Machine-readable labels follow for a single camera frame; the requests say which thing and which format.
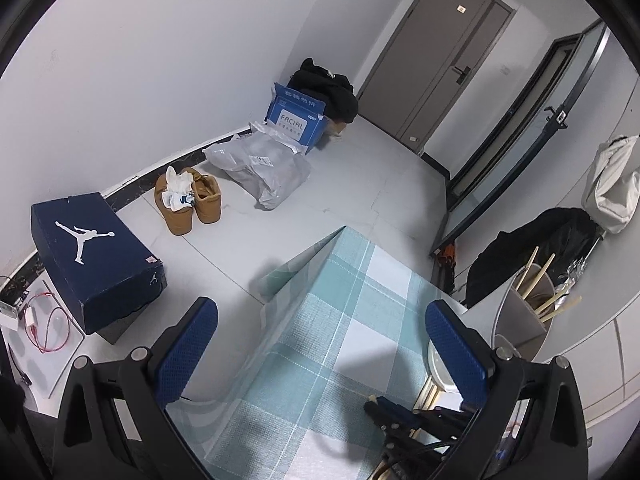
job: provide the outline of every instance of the white bag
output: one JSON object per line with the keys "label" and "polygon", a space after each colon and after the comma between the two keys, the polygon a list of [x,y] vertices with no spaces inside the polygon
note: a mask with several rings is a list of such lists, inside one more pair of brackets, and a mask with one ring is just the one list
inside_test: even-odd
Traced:
{"label": "white bag", "polygon": [[267,124],[250,126],[250,134],[203,151],[211,164],[225,170],[261,205],[274,209],[308,179],[306,147]]}
{"label": "white bag", "polygon": [[582,207],[591,219],[609,233],[622,231],[630,222],[640,196],[640,171],[622,176],[635,137],[619,137],[598,147],[582,195]]}

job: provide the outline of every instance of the red cable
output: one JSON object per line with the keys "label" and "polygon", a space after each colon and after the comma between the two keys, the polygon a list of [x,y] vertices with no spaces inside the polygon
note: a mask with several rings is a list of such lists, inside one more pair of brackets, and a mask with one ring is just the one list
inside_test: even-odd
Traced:
{"label": "red cable", "polygon": [[[36,298],[40,298],[42,296],[51,296],[52,298],[55,298],[52,292],[41,292],[39,294],[36,294],[35,296],[33,296],[28,302],[27,305],[25,306],[25,309],[27,308],[33,308],[31,307],[31,301],[35,300]],[[56,348],[47,348],[47,341],[49,339],[49,326],[51,324],[51,319],[53,318],[53,313],[57,310],[61,310],[62,313],[65,315],[66,317],[66,338],[64,340],[64,342],[56,347]],[[33,335],[33,340],[31,339],[31,337],[29,336],[29,330],[27,330],[27,327],[24,327],[24,331],[27,335],[27,339],[29,340],[29,342],[34,345],[41,354],[44,353],[48,353],[48,352],[57,352],[58,350],[60,350],[68,341],[69,341],[69,337],[71,336],[71,320],[69,319],[69,314],[66,313],[65,309],[63,309],[60,306],[57,306],[56,308],[54,308],[50,313],[49,313],[49,319],[47,319],[47,328],[45,330],[45,335],[44,335],[44,345],[40,346],[40,343],[38,343],[38,329],[36,328],[35,325],[31,326],[31,335]]]}

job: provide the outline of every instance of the small jumpman logo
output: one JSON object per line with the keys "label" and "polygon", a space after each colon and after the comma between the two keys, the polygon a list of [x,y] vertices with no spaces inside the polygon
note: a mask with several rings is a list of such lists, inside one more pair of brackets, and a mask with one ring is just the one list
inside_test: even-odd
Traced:
{"label": "small jumpman logo", "polygon": [[92,238],[100,237],[100,236],[115,236],[115,234],[112,231],[109,231],[108,233],[105,233],[105,234],[98,234],[98,231],[96,231],[95,229],[91,229],[91,230],[81,229],[79,227],[74,226],[75,231],[72,231],[67,226],[62,225],[60,222],[56,222],[56,225],[60,227],[60,229],[62,229],[63,231],[66,231],[67,233],[69,233],[70,235],[76,238],[76,242],[78,242],[78,252],[76,253],[75,261],[81,265],[84,265],[84,262],[82,261],[82,249],[84,248],[84,243],[86,241],[91,240]]}

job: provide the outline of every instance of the teal plaid tablecloth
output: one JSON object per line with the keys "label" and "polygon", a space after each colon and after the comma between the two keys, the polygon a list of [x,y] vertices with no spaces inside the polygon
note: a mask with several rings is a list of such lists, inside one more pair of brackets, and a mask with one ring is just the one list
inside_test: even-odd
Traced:
{"label": "teal plaid tablecloth", "polygon": [[454,300],[348,227],[261,292],[262,340],[230,393],[168,413],[215,479],[365,479],[383,435],[364,402],[413,406],[427,372],[424,311]]}

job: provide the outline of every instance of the floor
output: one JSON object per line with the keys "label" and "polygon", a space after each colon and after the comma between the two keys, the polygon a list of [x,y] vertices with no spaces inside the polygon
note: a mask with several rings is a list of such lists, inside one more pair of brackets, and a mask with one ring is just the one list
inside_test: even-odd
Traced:
{"label": "floor", "polygon": [[[219,222],[201,224],[194,215],[192,231],[173,236],[153,190],[121,209],[122,221],[164,262],[168,286],[116,345],[91,335],[78,353],[94,362],[121,359],[136,346],[150,346],[197,297],[208,296],[218,305],[220,322],[198,365],[201,373],[196,370],[185,391],[193,400],[205,400],[206,392],[228,383],[257,340],[261,303],[255,280],[341,226],[350,225],[429,278],[428,249],[444,215],[444,178],[362,118],[342,137],[323,140],[308,155],[309,179],[274,210],[257,208],[252,196],[208,162],[197,169],[215,174],[220,183]],[[232,348],[237,358],[215,362],[220,346]],[[63,384],[49,399],[35,399],[41,411],[57,413]]]}

